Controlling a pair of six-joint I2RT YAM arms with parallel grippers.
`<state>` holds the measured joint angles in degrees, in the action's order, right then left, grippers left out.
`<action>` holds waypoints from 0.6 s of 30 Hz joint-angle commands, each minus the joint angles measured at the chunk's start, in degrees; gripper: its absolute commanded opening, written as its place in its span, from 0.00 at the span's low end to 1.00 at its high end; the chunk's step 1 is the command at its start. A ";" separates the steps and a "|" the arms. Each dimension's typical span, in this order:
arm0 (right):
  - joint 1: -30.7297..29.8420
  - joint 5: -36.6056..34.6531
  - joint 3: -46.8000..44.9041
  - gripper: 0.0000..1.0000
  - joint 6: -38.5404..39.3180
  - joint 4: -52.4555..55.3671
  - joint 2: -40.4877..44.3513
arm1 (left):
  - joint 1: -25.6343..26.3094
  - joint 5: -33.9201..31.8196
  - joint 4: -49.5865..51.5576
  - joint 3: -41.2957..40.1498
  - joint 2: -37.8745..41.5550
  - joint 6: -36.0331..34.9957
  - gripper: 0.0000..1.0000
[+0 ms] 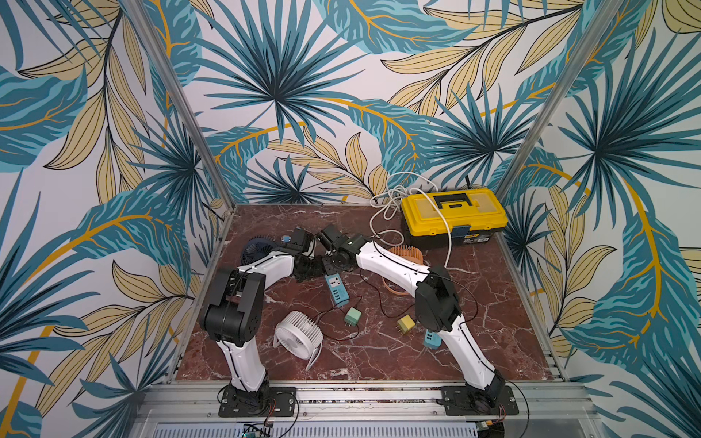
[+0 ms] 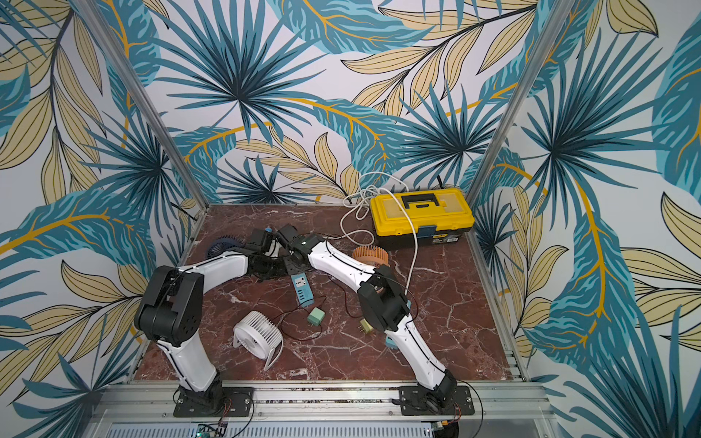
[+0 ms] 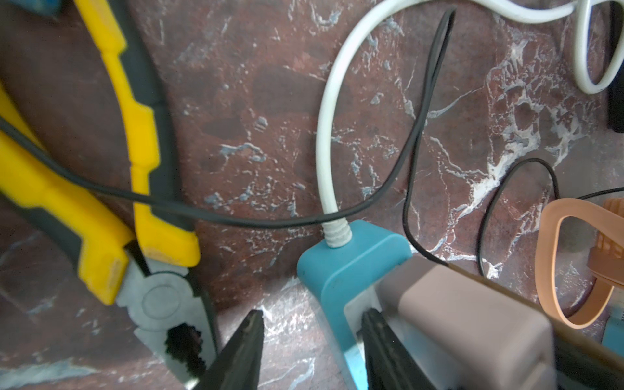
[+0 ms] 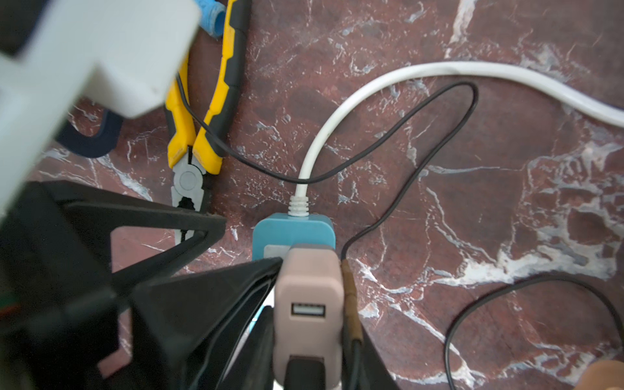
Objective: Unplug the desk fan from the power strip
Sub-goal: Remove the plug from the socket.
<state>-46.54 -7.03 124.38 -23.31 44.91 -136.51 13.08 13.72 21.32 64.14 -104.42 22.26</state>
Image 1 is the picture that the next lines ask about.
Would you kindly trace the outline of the green USB charger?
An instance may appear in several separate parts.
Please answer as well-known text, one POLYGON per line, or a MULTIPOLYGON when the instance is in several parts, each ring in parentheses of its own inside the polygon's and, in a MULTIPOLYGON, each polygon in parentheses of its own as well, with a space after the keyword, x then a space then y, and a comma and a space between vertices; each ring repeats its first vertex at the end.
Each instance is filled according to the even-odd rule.
POLYGON ((344 315, 344 322, 349 327, 357 327, 360 323, 363 312, 357 308, 349 308, 344 315))

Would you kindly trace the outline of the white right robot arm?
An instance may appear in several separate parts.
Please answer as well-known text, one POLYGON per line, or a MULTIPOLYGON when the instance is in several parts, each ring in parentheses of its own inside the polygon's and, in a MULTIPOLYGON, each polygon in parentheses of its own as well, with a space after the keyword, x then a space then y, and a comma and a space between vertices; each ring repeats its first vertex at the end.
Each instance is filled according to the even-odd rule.
POLYGON ((495 369, 467 328, 456 283, 445 268, 422 266, 379 246, 364 235, 343 235, 327 226, 316 235, 328 252, 328 270, 361 269, 403 288, 414 298, 416 319, 435 332, 456 359, 466 385, 489 399, 496 399, 506 381, 495 369))

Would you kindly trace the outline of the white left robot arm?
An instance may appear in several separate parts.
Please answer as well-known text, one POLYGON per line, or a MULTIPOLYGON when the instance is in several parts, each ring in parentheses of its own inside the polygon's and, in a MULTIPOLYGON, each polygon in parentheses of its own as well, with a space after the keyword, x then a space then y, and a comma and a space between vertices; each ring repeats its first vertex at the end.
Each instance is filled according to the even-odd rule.
POLYGON ((328 257, 273 251, 256 262, 217 275, 203 303, 199 324, 222 350, 239 392, 259 392, 268 379, 257 349, 265 292, 281 279, 299 282, 327 274, 328 257))

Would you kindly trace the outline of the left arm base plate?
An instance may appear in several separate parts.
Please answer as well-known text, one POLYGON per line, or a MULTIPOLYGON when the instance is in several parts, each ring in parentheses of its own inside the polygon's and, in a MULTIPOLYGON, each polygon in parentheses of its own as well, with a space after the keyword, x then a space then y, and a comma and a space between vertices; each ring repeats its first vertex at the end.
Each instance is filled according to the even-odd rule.
POLYGON ((220 418, 294 417, 297 413, 295 387, 270 387, 265 383, 256 392, 246 392, 228 384, 218 394, 220 418))

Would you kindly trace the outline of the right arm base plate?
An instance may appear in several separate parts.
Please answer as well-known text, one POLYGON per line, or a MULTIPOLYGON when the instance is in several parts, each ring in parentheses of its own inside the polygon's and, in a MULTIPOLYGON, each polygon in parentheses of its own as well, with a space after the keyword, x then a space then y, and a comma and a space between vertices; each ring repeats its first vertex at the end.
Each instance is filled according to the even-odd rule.
POLYGON ((509 386, 502 388, 496 397, 467 385, 443 386, 440 392, 441 395, 436 401, 444 407, 447 416, 498 418, 520 413, 513 390, 509 386))

